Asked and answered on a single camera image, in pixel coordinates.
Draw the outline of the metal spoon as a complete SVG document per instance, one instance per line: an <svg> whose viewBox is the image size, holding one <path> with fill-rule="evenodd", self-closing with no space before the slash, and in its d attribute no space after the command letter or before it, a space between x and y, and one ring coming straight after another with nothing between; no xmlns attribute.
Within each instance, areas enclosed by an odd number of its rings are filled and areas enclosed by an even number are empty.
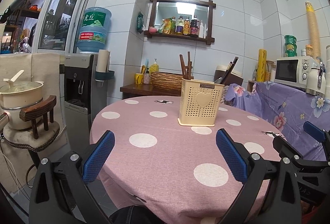
<svg viewBox="0 0 330 224"><path fill-rule="evenodd" d="M223 78L222 77L219 77L218 79L216 79L214 81L215 84L222 84L222 81L223 81Z"/></svg>

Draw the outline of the black chopstick gold band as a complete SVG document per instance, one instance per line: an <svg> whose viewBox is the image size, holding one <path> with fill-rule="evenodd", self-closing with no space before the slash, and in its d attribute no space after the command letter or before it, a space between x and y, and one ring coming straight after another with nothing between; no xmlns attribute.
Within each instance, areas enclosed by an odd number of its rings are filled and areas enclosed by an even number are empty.
<svg viewBox="0 0 330 224"><path fill-rule="evenodd" d="M234 58L234 60L230 63L229 67L227 68L226 72L224 73L222 84L225 84L228 76L230 75L230 73L232 72L234 67L236 66L236 63L237 63L238 59L239 58L236 56Z"/></svg>

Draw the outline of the brown wooden chopstick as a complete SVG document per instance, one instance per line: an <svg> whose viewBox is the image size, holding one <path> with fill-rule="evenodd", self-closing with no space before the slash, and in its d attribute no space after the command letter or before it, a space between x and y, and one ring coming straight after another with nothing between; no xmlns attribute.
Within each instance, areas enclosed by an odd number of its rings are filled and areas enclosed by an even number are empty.
<svg viewBox="0 0 330 224"><path fill-rule="evenodd" d="M187 79L191 79L191 68L192 68L192 62L191 62L191 54L188 51L187 52Z"/></svg>
<svg viewBox="0 0 330 224"><path fill-rule="evenodd" d="M192 79L192 63L190 62L190 67L189 67L189 75L190 79Z"/></svg>
<svg viewBox="0 0 330 224"><path fill-rule="evenodd" d="M184 62L184 57L183 57L182 54L180 54L179 57L180 57L180 64L181 64L182 77L183 77L184 79L187 79L186 65L185 65L185 62Z"/></svg>

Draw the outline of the purple floral cloth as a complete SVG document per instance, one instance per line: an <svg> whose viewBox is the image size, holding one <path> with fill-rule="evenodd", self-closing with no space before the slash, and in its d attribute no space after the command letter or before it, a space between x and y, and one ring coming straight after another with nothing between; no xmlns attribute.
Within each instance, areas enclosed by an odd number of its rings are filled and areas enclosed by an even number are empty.
<svg viewBox="0 0 330 224"><path fill-rule="evenodd" d="M304 159L327 159L322 144L303 130L303 124L309 121L329 131L329 99L265 81L254 83L250 92L231 84L225 93L225 103L271 123Z"/></svg>

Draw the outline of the small wooden stool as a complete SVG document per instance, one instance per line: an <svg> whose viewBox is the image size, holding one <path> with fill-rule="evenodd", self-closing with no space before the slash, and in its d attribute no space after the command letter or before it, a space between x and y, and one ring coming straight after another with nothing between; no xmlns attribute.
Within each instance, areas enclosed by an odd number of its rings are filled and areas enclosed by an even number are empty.
<svg viewBox="0 0 330 224"><path fill-rule="evenodd" d="M24 122L31 122L32 134L34 139L38 139L37 118L42 117L44 130L49 130L48 122L54 123L54 107L57 103L57 97L50 95L48 99L43 100L33 106L20 110L19 117Z"/></svg>

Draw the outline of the pink polka dot tablecloth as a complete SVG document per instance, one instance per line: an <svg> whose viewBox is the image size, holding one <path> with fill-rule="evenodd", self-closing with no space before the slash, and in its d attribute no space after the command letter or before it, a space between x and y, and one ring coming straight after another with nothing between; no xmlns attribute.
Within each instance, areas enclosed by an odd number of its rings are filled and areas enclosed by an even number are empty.
<svg viewBox="0 0 330 224"><path fill-rule="evenodd" d="M99 177L118 208L146 206L166 223L216 223L242 188L216 145L217 131L225 129L249 152L275 161L278 131L224 104L213 127L182 126L179 105L178 97L148 96L105 107L92 123L90 141L110 130L115 146Z"/></svg>

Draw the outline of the white microwave oven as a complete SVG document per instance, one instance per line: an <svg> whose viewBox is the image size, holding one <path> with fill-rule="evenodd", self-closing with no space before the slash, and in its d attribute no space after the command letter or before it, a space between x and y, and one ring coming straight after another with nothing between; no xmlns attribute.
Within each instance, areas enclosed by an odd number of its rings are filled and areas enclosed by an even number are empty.
<svg viewBox="0 0 330 224"><path fill-rule="evenodd" d="M276 60L275 83L306 89L312 68L319 67L311 56L284 57Z"/></svg>

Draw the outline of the cream cooking pot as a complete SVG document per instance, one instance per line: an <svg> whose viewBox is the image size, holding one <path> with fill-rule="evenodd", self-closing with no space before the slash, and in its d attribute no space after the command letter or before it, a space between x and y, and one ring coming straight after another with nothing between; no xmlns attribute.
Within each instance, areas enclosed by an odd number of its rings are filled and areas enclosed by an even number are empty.
<svg viewBox="0 0 330 224"><path fill-rule="evenodd" d="M42 81L18 81L24 70L17 72L11 79L5 78L1 87L1 130L5 126L14 130L31 128L30 121L20 119L22 109L29 108L43 100Z"/></svg>

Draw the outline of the yellow roll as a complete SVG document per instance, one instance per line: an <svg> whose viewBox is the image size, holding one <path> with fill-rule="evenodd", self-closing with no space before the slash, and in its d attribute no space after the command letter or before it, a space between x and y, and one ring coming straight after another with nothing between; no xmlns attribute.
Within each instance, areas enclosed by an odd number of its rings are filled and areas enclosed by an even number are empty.
<svg viewBox="0 0 330 224"><path fill-rule="evenodd" d="M259 49L258 51L258 65L257 65L257 77L258 82L265 81L266 75L266 60L267 60L267 51L264 49Z"/></svg>

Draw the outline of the dark wooden counter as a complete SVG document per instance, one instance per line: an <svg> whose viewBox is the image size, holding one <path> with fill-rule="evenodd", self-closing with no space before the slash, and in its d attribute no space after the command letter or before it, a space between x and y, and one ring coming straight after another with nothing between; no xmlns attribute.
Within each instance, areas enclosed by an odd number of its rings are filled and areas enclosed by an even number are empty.
<svg viewBox="0 0 330 224"><path fill-rule="evenodd" d="M129 84L120 88L123 94L123 99L150 96L150 95L163 95L163 96L174 96L179 97L181 91L172 91L168 89L160 89L153 87L151 84Z"/></svg>

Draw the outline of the green stacked bowls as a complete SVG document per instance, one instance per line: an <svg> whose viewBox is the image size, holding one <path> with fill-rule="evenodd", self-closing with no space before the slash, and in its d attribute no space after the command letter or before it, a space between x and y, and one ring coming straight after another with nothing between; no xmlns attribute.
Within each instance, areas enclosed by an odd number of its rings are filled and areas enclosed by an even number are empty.
<svg viewBox="0 0 330 224"><path fill-rule="evenodd" d="M285 40L285 56L286 57L297 56L296 37L292 35L285 35L284 40Z"/></svg>

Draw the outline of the yellow cup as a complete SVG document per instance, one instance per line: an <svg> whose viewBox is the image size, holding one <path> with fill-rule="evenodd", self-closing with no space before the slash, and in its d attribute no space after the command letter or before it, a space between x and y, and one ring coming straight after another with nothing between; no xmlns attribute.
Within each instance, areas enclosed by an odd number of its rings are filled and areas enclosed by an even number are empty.
<svg viewBox="0 0 330 224"><path fill-rule="evenodd" d="M143 73L136 73L135 74L135 84L141 85L144 81L144 74Z"/></svg>

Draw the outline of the woven pattern basin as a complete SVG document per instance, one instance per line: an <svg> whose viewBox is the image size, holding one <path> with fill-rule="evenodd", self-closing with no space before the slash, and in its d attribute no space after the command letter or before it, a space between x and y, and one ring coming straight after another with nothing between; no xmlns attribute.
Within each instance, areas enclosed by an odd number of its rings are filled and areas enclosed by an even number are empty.
<svg viewBox="0 0 330 224"><path fill-rule="evenodd" d="M182 87L182 74L152 72L152 85L159 89L180 91Z"/></svg>

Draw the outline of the yellow soap dispenser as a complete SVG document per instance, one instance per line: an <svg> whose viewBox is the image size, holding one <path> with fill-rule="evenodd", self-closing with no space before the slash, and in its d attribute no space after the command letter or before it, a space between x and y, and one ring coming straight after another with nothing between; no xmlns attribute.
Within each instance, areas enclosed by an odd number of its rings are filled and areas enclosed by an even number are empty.
<svg viewBox="0 0 330 224"><path fill-rule="evenodd" d="M156 59L154 59L154 63L149 67L149 72L150 73L159 72L159 65Z"/></svg>

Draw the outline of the blue water bottle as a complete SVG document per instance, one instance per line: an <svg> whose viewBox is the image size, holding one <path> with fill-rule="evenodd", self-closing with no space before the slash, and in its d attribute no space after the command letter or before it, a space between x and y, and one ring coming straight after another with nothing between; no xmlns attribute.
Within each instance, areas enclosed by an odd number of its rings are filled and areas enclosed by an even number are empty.
<svg viewBox="0 0 330 224"><path fill-rule="evenodd" d="M76 42L80 52L98 53L105 49L111 16L112 13L102 7L90 7L84 11Z"/></svg>

